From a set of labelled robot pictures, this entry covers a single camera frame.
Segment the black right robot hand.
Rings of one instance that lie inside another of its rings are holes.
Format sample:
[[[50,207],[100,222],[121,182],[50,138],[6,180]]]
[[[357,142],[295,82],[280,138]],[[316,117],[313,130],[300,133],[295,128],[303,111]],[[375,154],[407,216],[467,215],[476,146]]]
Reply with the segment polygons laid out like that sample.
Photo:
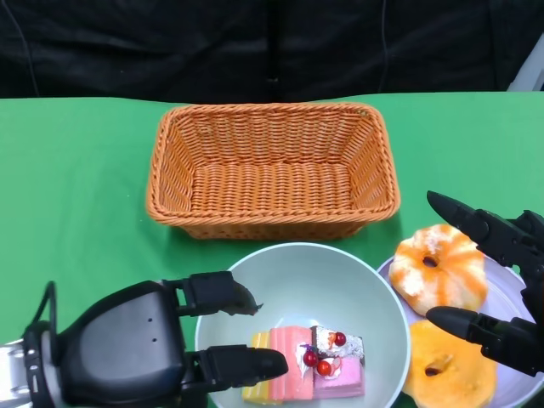
[[[451,335],[481,346],[481,354],[515,371],[535,376],[543,371],[543,217],[525,210],[504,219],[434,191],[430,207],[449,225],[477,244],[477,249],[501,266],[518,266],[525,288],[520,291],[532,321],[510,321],[466,309],[439,306],[427,319]]]

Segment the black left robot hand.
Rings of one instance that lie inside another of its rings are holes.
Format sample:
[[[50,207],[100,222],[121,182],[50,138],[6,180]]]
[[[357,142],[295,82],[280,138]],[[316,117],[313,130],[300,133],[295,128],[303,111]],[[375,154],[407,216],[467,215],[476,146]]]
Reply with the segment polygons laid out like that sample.
[[[210,393],[280,377],[288,364],[273,349],[185,346],[181,317],[259,309],[229,271],[115,292],[59,335],[62,399],[77,407],[204,407]]]

